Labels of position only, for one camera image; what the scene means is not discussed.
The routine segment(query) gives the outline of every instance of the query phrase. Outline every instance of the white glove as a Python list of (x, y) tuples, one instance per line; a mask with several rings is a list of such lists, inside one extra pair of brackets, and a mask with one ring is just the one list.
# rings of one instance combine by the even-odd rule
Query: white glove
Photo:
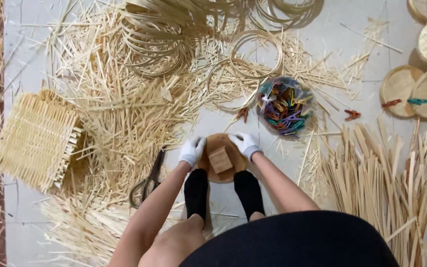
[(262, 152), (259, 148), (255, 139), (247, 133), (236, 133), (229, 134), (228, 138), (232, 141), (240, 150), (241, 154), (245, 156), (250, 162), (252, 162), (252, 155), (255, 152)]
[(200, 137), (194, 137), (184, 143), (181, 148), (181, 155), (179, 155), (179, 162), (186, 161), (191, 167), (193, 167), (204, 152), (206, 139)]

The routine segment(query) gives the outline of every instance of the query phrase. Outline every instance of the foot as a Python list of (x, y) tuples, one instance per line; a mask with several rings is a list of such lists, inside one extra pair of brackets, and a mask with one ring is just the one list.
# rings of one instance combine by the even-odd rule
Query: foot
[(203, 169), (193, 170), (184, 184), (187, 218), (190, 218), (194, 214), (198, 214), (205, 223), (208, 188), (209, 182), (207, 180), (207, 172)]
[(265, 214), (263, 207), (263, 198), (261, 197), (261, 189), (258, 180), (248, 171), (241, 171), (234, 175), (235, 192), (240, 198), (241, 205), (245, 210), (246, 218), (250, 221), (250, 217), (254, 212)]

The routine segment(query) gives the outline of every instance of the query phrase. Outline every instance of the bag of clothespins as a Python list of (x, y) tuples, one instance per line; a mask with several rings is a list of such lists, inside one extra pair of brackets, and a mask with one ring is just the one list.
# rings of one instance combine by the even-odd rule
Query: bag of clothespins
[(268, 78), (258, 87), (256, 96), (258, 117), (271, 132), (298, 137), (312, 116), (313, 96), (293, 78)]

